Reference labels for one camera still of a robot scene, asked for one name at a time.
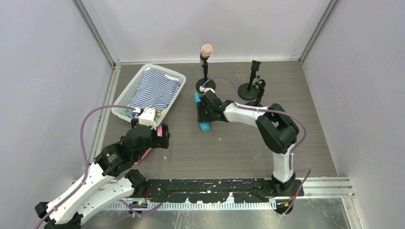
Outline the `black front microphone stand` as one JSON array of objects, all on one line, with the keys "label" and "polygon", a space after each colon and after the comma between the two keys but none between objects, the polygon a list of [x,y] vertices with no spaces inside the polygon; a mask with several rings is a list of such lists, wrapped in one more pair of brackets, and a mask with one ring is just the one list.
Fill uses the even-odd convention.
[{"label": "black front microphone stand", "polygon": [[263,107],[260,102],[261,102],[262,97],[265,92],[265,85],[266,85],[266,82],[263,79],[260,79],[254,83],[253,89],[257,92],[256,100],[250,101],[250,102],[246,103],[246,105],[255,106],[255,107]]}]

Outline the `pink microphone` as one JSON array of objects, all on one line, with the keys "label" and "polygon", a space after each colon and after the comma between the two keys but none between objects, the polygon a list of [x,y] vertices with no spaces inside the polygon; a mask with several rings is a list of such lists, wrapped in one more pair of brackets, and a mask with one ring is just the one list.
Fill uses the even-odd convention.
[{"label": "pink microphone", "polygon": [[[162,126],[161,125],[159,125],[158,127],[157,127],[157,135],[158,136],[162,136]],[[138,165],[142,160],[144,160],[146,157],[147,157],[147,155],[150,153],[152,151],[152,148],[149,148],[148,150],[146,150],[146,152],[143,154],[143,156],[139,159],[139,161],[137,161],[137,162],[135,162],[134,164],[135,165]]]}]

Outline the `blue microphone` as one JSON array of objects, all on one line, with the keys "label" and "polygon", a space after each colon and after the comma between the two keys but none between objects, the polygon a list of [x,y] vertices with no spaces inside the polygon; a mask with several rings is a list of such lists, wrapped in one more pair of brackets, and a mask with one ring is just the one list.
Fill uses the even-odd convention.
[{"label": "blue microphone", "polygon": [[[194,101],[196,104],[196,108],[198,108],[198,104],[201,102],[200,98],[199,98],[199,94],[197,92],[194,93]],[[200,129],[203,132],[207,132],[210,130],[210,124],[207,122],[198,122]]]}]

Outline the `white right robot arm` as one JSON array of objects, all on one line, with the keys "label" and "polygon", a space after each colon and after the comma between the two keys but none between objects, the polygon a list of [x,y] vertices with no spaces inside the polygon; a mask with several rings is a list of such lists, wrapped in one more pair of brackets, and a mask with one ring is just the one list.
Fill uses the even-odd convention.
[{"label": "white right robot arm", "polygon": [[222,121],[256,127],[273,155],[271,179],[274,187],[286,190],[292,185],[296,177],[292,168],[293,149],[299,128],[281,105],[253,107],[232,100],[223,102],[212,91],[195,93],[194,99],[200,124]]}]

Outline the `beige microphone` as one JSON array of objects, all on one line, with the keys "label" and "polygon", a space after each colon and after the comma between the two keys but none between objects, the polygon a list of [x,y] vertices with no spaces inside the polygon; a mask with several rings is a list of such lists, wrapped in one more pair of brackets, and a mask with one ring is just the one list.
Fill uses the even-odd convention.
[{"label": "beige microphone", "polygon": [[200,63],[207,62],[211,54],[213,53],[213,47],[211,44],[205,44],[201,47]]}]

